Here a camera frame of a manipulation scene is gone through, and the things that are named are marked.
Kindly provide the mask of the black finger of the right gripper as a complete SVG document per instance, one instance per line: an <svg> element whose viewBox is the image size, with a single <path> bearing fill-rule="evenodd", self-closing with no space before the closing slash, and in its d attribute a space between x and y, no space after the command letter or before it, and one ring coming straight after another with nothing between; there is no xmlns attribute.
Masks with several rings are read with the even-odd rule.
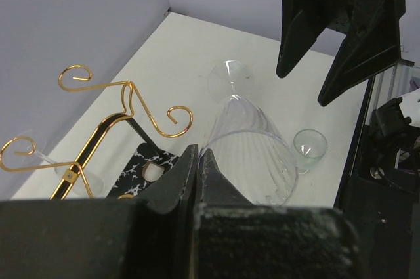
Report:
<svg viewBox="0 0 420 279"><path fill-rule="evenodd" d="M282 0L282 34L276 74L285 78L331 20L330 0Z"/></svg>
<svg viewBox="0 0 420 279"><path fill-rule="evenodd" d="M397 63L403 13L403 0L354 0L348 33L318 95L321 106Z"/></svg>

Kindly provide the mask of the short clear glass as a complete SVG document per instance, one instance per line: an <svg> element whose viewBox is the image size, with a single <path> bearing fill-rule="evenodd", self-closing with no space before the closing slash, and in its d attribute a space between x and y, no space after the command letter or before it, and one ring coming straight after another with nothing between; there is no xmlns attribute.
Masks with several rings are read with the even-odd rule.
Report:
<svg viewBox="0 0 420 279"><path fill-rule="evenodd" d="M325 136L315 129L302 129L295 134L291 150L297 162L299 174L308 173L324 157L328 149Z"/></svg>

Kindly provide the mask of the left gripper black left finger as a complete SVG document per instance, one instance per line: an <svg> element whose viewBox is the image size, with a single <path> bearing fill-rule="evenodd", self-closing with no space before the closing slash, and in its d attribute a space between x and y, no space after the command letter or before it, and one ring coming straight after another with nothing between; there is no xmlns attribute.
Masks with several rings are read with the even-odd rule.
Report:
<svg viewBox="0 0 420 279"><path fill-rule="evenodd" d="M139 196L1 203L2 278L187 278L198 147Z"/></svg>

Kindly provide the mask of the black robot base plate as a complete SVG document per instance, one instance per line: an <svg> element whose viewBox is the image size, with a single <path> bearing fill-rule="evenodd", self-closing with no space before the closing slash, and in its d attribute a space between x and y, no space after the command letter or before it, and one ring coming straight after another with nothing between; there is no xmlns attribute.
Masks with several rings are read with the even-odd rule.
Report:
<svg viewBox="0 0 420 279"><path fill-rule="evenodd" d="M369 79L334 206L368 248L408 249L413 207L419 201L419 127L393 98L373 109Z"/></svg>

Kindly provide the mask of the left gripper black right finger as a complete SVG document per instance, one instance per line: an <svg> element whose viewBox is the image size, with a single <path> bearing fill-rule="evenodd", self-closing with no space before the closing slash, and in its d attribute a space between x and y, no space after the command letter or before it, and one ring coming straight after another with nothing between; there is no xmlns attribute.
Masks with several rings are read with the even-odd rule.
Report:
<svg viewBox="0 0 420 279"><path fill-rule="evenodd" d="M254 205L199 160L194 210L195 278L359 278L354 227L335 210Z"/></svg>

